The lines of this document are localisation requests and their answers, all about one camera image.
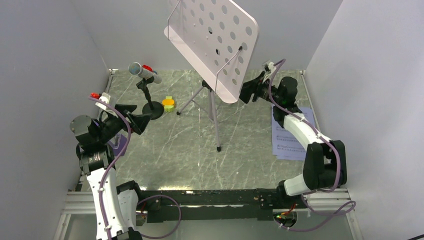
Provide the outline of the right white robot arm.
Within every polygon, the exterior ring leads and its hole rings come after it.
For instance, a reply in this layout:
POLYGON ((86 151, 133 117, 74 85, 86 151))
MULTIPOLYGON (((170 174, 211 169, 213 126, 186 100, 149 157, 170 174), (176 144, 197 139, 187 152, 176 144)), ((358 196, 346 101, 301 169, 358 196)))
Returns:
POLYGON ((348 179, 345 144, 326 137, 307 121, 296 104, 297 94, 295 78, 283 77, 278 86, 273 86, 270 80, 260 75, 245 82, 239 95, 245 104, 259 98, 276 103, 272 108, 273 119, 305 150, 302 173, 278 184, 276 202, 283 208, 293 204, 296 196, 324 188, 338 188, 348 179))

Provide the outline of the purple metronome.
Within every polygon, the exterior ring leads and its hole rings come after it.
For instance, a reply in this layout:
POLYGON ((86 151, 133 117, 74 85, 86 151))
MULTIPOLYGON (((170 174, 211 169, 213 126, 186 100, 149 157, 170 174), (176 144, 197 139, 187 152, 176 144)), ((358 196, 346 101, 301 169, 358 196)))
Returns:
POLYGON ((116 157, 121 151, 121 156, 124 156, 126 153, 126 148, 124 145, 127 143, 128 139, 125 135, 117 133, 113 138, 108 141, 108 144, 112 147, 113 154, 116 157))

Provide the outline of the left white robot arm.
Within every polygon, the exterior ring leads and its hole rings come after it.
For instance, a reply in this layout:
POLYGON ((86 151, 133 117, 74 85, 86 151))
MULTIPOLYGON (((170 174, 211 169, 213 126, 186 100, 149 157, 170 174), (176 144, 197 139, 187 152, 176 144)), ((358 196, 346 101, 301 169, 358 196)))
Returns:
POLYGON ((105 120, 88 115, 75 117, 69 125, 78 144, 79 167, 89 183, 96 214, 96 239, 141 240, 136 230, 136 210, 144 203, 139 185, 131 180, 117 185, 114 154, 109 141, 121 130, 141 135, 151 114, 134 114, 136 105, 117 104, 105 120))

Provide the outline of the lilac tripod music stand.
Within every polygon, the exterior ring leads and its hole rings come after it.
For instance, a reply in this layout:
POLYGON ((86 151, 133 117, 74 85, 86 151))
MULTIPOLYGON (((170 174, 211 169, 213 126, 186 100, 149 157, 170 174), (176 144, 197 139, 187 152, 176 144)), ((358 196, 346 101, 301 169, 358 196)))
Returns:
POLYGON ((207 91, 205 112, 214 123, 216 150, 221 151, 216 99, 239 100, 245 74, 259 37, 257 21, 232 0, 168 0, 164 34, 201 77, 201 86, 177 110, 180 115, 207 91))

